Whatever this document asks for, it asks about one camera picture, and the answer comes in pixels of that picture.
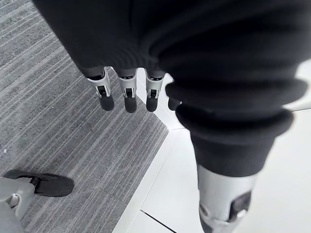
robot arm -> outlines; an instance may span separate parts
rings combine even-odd
[[[102,70],[116,70],[128,112],[136,68],[171,74],[166,92],[191,134],[202,226],[232,231],[275,138],[293,120],[282,105],[307,89],[294,76],[311,54],[310,0],[33,2],[80,71],[102,81],[100,96],[111,90]],[[161,81],[151,78],[147,96],[156,98]]]

black fabric cover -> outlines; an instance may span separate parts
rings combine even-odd
[[[306,91],[294,75],[311,54],[310,0],[34,3],[84,74],[103,66],[170,73],[167,94],[183,102],[176,114],[197,161],[220,174],[260,171],[293,120],[281,106]]]

striped carpet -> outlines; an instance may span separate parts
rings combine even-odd
[[[65,198],[36,197],[27,233],[109,233],[168,131],[138,101],[103,111],[29,0],[0,0],[0,175],[18,168],[69,176]]]

robotic finger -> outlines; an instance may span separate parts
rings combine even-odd
[[[168,106],[169,106],[169,109],[172,110],[172,111],[176,111],[176,108],[180,105],[180,101],[178,100],[175,100],[173,98],[169,98],[169,103],[168,103]]]
[[[118,69],[114,68],[118,74],[119,83],[123,92],[125,109],[128,113],[134,113],[137,109],[136,103],[136,90],[137,80],[136,72],[137,69]]]
[[[107,67],[103,68],[103,71],[100,75],[88,77],[87,80],[95,87],[95,91],[102,108],[106,111],[113,110],[115,104],[111,94]]]
[[[165,72],[160,70],[145,70],[146,72],[146,107],[149,112],[157,108],[157,101],[163,84]]]

